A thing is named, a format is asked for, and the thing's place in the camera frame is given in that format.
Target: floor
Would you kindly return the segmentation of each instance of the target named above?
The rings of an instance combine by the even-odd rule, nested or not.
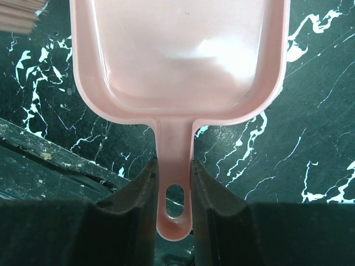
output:
[[[84,104],[69,1],[50,0],[46,10],[31,35],[0,33],[0,118],[113,172],[112,183],[131,180],[155,155],[154,133]],[[279,96],[246,123],[195,135],[195,157],[220,183],[247,201],[355,203],[354,26],[353,1],[291,1]],[[168,196],[182,203],[181,191]]]

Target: dustpan scoop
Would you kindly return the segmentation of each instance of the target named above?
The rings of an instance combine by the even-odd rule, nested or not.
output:
[[[192,229],[194,133],[247,121],[279,92],[289,16],[290,0],[70,0],[83,100],[109,121],[155,132],[163,238]],[[179,217],[166,211],[171,185],[184,190]]]

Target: dustpan handle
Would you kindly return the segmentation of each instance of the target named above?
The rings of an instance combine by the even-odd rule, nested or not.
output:
[[[159,196],[156,228],[169,241],[184,239],[192,229],[191,160],[193,152],[192,122],[176,118],[156,121],[156,150],[159,165]],[[170,217],[166,211],[166,190],[179,185],[184,190],[184,211]]]

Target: handle hole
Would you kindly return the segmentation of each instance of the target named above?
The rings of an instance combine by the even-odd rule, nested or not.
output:
[[[166,212],[176,218],[184,211],[184,190],[179,185],[171,185],[166,190]]]

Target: pink plastic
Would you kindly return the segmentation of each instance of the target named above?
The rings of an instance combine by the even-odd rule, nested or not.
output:
[[[145,124],[159,162],[157,229],[192,228],[194,133],[262,112],[285,76],[290,0],[70,0],[74,77],[86,104],[119,124]],[[170,217],[166,189],[184,212]]]

